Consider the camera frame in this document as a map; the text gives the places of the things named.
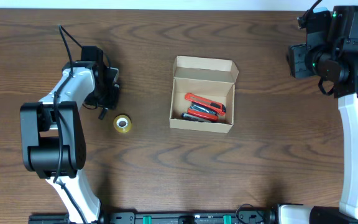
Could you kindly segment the black and white marker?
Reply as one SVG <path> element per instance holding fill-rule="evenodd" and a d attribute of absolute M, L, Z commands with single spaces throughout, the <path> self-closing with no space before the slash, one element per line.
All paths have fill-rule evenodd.
<path fill-rule="evenodd" d="M 108 109 L 107 109 L 107 108 L 103 108 L 103 109 L 101 110 L 101 113 L 100 113 L 99 116 L 98 116 L 98 119 L 103 120 L 107 112 L 108 112 Z"/>

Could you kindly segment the clear yellowish tape roll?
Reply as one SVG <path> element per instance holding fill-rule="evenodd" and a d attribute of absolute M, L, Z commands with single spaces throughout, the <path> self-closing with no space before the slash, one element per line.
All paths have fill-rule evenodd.
<path fill-rule="evenodd" d="M 119 133 L 128 133 L 132 129 L 132 121 L 124 114 L 118 115 L 114 119 L 114 128 Z"/>

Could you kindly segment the blue capped marker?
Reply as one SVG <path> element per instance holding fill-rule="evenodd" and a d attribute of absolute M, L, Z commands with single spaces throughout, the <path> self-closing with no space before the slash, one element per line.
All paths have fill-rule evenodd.
<path fill-rule="evenodd" d="M 182 113 L 182 114 L 181 114 L 181 117 L 182 117 L 183 119 L 185 119 L 185 120 L 188 120 L 188 121 L 196 121 L 196 122 L 202 122 L 202 123 L 211 123 L 211 121 L 208 120 L 208 119 L 200 118 L 200 117 L 197 117 L 197 116 L 188 114 L 188 113 Z"/>

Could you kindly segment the brown cardboard box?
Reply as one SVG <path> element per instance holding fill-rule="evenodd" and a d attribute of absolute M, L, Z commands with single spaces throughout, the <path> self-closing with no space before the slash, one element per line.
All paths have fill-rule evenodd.
<path fill-rule="evenodd" d="M 234 124 L 235 82 L 239 71 L 232 60 L 177 56 L 173 63 L 173 87 L 170 105 L 170 127 L 194 131 L 228 133 Z M 224 114 L 217 121 L 200 122 L 189 118 L 192 97 L 220 105 Z"/>

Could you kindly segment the orange utility knife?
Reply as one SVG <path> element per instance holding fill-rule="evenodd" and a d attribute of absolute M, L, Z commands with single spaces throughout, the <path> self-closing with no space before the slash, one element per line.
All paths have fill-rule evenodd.
<path fill-rule="evenodd" d="M 225 115 L 226 114 L 226 107 L 217 101 L 209 100 L 197 95 L 194 95 L 192 93 L 187 93 L 185 95 L 185 99 L 188 101 L 191 101 L 192 103 L 197 103 L 201 106 L 204 106 L 208 109 L 211 109 L 219 115 Z"/>

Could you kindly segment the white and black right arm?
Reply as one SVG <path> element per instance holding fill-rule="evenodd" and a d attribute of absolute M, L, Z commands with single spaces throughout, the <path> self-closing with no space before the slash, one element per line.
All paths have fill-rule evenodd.
<path fill-rule="evenodd" d="M 288 49 L 295 78 L 319 76 L 333 83 L 327 92 L 338 100 L 344 135 L 344 180 L 338 207 L 278 204 L 265 214 L 266 223 L 358 223 L 358 47 L 342 51 L 332 44 L 306 44 Z"/>

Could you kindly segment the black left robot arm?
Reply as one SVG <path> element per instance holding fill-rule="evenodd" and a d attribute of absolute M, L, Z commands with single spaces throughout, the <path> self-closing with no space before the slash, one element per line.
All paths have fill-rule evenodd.
<path fill-rule="evenodd" d="M 50 184 L 67 214 L 49 223 L 109 223 L 101 201 L 92 191 L 84 166 L 86 143 L 79 110 L 87 97 L 103 87 L 118 90 L 119 70 L 92 61 L 66 64 L 49 94 L 20 108 L 23 163 Z"/>

